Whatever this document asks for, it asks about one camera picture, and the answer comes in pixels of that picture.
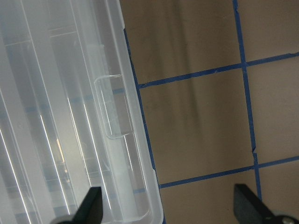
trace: transparent plastic lid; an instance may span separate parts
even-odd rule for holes
[[[0,223],[162,223],[117,0],[0,0]]]

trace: brown surface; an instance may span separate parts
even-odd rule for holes
[[[159,183],[252,165],[241,70],[141,94]]]
[[[299,161],[260,169],[263,202],[276,214],[299,216]]]
[[[299,58],[248,68],[259,162],[299,155]]]
[[[235,183],[256,192],[254,171],[161,189],[168,224],[237,224],[233,212]]]
[[[238,0],[247,61],[299,51],[298,0]]]
[[[231,0],[122,0],[138,82],[240,62]]]

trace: metal screw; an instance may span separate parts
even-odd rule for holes
[[[292,219],[289,218],[289,217],[284,217],[284,218],[282,219],[282,222],[283,222],[283,224],[295,224],[295,221],[292,220]]]

